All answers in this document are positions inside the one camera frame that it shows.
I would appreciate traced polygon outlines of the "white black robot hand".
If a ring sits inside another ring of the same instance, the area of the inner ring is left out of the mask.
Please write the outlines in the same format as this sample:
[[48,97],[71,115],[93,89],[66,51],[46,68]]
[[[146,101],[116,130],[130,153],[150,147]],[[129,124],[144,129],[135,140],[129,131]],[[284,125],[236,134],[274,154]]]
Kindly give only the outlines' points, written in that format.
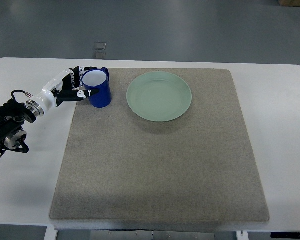
[[48,82],[42,91],[30,99],[44,112],[57,108],[64,102],[79,102],[89,98],[90,90],[81,89],[87,68],[77,66],[62,71]]

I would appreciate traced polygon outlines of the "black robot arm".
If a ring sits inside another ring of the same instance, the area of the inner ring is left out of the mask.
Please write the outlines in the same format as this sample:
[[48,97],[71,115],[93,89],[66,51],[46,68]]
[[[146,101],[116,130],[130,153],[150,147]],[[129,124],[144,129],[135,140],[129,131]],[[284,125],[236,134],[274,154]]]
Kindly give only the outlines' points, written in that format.
[[44,114],[43,108],[34,100],[17,102],[15,93],[32,95],[24,90],[13,90],[11,99],[0,107],[0,159],[7,151],[26,154],[29,147],[25,143],[27,132],[23,129],[25,122],[34,123]]

